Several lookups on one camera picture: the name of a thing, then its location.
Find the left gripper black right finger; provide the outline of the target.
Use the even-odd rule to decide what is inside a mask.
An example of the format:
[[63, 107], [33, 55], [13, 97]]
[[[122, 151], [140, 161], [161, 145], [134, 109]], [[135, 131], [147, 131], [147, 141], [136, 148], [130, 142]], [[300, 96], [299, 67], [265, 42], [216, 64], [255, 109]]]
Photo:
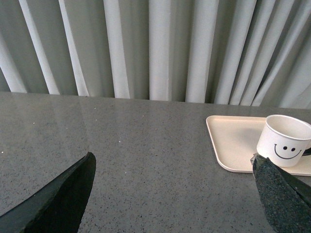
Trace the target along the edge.
[[255, 153], [251, 159], [260, 201], [276, 233], [311, 231], [311, 187]]

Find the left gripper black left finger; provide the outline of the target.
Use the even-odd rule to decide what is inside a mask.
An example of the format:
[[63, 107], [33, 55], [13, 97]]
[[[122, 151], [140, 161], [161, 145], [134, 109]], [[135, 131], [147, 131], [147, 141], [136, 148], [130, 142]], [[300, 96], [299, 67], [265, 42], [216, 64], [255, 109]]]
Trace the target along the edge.
[[0, 217], [2, 233], [76, 233], [93, 187], [96, 158], [89, 152]]

